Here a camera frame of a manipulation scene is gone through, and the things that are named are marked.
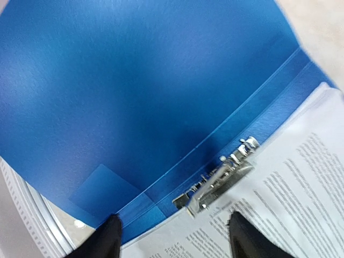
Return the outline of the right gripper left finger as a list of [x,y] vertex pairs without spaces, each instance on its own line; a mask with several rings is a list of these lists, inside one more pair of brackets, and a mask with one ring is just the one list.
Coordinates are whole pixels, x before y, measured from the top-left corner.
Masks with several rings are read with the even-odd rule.
[[120,257],[122,222],[117,214],[110,215],[84,243],[66,255],[67,258]]

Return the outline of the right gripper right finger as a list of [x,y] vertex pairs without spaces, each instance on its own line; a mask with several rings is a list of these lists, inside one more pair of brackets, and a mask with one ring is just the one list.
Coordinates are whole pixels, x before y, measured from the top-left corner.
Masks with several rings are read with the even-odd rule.
[[232,257],[293,257],[269,241],[238,211],[231,214],[227,226]]

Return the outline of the printed paper sheet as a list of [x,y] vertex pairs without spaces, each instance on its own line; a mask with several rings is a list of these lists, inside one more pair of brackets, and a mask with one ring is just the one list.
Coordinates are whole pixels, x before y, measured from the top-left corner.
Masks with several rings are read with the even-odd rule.
[[182,210],[122,257],[231,257],[243,215],[293,257],[343,257],[343,93],[322,83],[249,158],[253,170],[196,218]]

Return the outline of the metal folder clip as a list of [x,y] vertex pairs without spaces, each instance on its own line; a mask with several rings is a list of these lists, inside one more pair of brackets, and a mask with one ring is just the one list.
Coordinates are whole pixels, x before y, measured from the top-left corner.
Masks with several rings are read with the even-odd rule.
[[254,137],[241,139],[241,144],[229,156],[221,156],[221,164],[173,200],[177,209],[186,208],[195,217],[254,170],[248,158],[260,147]]

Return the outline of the blue plastic folder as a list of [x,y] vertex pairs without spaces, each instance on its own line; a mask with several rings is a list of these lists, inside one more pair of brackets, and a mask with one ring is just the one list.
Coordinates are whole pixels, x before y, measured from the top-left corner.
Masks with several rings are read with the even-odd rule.
[[1,157],[89,226],[120,214],[127,242],[321,82],[274,1],[9,1]]

